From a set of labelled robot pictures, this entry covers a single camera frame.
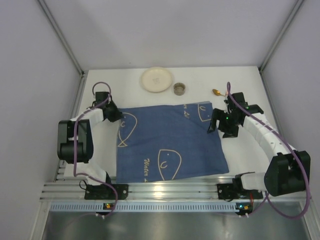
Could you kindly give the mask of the gold ornate-handle spoon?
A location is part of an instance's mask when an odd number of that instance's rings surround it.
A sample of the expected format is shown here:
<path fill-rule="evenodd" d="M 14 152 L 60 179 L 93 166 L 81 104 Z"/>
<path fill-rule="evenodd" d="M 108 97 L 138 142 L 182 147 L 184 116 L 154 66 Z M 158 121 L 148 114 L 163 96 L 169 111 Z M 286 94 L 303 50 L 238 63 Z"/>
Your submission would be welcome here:
<path fill-rule="evenodd" d="M 212 89 L 212 93 L 216 96 L 222 96 L 222 97 L 225 97 L 226 95 L 221 93 L 219 90 L 217 89 Z"/>

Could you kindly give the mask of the speckled ceramic ramekin cup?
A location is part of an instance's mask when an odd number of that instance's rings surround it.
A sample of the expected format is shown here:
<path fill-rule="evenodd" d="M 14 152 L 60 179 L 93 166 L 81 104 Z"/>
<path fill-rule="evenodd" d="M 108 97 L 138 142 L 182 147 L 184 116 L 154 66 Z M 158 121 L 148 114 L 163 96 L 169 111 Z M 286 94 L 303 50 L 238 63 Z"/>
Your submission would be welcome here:
<path fill-rule="evenodd" d="M 177 82 L 173 85 L 173 92 L 177 96 L 182 96 L 185 94 L 186 85 L 182 82 Z"/>

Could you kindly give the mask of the blue embroidered cloth placemat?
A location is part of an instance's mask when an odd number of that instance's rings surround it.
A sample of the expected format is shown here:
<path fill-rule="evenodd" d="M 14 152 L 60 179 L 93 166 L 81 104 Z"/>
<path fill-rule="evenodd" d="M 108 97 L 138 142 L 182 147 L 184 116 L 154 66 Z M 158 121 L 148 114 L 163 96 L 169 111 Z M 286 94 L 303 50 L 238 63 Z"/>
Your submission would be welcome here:
<path fill-rule="evenodd" d="M 117 133 L 116 181 L 171 181 L 227 174 L 218 132 L 208 133 L 209 101 L 123 108 Z"/>

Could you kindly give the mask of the cream round plate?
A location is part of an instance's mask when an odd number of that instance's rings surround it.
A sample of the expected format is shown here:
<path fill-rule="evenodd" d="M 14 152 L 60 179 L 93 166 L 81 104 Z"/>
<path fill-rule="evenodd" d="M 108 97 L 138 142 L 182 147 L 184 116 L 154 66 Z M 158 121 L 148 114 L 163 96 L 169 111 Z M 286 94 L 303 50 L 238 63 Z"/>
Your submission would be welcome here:
<path fill-rule="evenodd" d="M 160 93 L 173 83 L 173 74 L 164 67 L 154 66 L 146 69 L 140 76 L 141 86 L 148 92 Z"/>

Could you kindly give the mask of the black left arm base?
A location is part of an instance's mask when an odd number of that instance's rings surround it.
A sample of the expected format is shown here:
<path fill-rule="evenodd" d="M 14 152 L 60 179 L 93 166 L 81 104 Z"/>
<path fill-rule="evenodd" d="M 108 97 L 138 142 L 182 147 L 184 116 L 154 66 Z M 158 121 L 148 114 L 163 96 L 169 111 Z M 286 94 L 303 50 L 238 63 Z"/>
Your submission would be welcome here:
<path fill-rule="evenodd" d="M 116 194 L 109 187 L 104 184 L 101 185 L 90 185 L 87 184 L 84 180 L 79 182 L 79 187 L 84 190 L 84 199 L 85 200 L 115 200 Z M 118 200 L 125 200 L 128 197 L 129 185 L 128 184 L 112 184 L 112 187 L 115 189 Z"/>

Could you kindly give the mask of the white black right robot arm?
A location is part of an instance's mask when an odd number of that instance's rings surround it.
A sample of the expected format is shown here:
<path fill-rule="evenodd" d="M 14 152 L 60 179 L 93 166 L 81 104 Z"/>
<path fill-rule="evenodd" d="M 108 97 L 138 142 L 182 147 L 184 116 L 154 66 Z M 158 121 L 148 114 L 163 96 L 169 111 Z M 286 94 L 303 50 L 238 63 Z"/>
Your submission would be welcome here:
<path fill-rule="evenodd" d="M 224 103 L 225 110 L 213 109 L 208 133 L 219 130 L 223 138 L 236 138 L 239 127 L 243 127 L 269 160 L 265 172 L 240 173 L 233 178 L 233 184 L 240 191 L 266 191 L 273 197 L 305 191 L 310 178 L 310 155 L 282 140 L 261 107 L 249 105 L 242 92 L 226 96 Z"/>

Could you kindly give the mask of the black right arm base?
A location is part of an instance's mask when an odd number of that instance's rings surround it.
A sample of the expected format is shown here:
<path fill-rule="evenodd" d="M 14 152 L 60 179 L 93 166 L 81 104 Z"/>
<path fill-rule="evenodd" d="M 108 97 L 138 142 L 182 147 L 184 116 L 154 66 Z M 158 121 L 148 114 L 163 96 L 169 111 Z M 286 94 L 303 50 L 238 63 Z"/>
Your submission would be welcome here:
<path fill-rule="evenodd" d="M 233 200 L 260 200 L 263 194 L 257 190 L 240 190 L 232 183 L 218 183 L 217 193 L 219 200 L 231 202 Z"/>

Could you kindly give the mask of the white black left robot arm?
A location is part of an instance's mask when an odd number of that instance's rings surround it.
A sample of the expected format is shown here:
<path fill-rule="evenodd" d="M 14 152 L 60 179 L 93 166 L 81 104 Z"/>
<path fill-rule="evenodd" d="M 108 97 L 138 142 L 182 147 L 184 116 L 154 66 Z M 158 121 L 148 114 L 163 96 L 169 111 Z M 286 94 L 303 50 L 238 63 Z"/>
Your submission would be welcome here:
<path fill-rule="evenodd" d="M 109 91 L 98 91 L 95 101 L 78 116 L 58 123 L 57 156 L 72 165 L 74 177 L 85 177 L 90 185 L 111 186 L 108 173 L 93 161 L 95 154 L 93 129 L 108 120 L 123 117 Z"/>

